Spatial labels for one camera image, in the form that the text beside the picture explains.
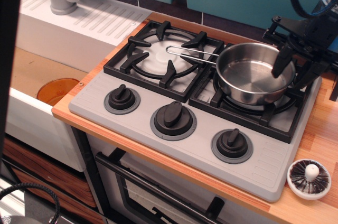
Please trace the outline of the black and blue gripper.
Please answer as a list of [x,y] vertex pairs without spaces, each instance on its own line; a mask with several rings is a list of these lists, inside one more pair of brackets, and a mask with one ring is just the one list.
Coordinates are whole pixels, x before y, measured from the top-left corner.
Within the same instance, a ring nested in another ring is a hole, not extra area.
[[278,78],[291,62],[293,49],[307,59],[320,57],[324,61],[306,61],[299,64],[293,60],[296,76],[293,80],[294,89],[303,89],[310,85],[321,74],[328,71],[330,63],[337,63],[337,17],[320,16],[306,20],[292,20],[274,16],[271,26],[265,31],[263,38],[270,43],[279,45],[279,53],[275,60],[272,75]]

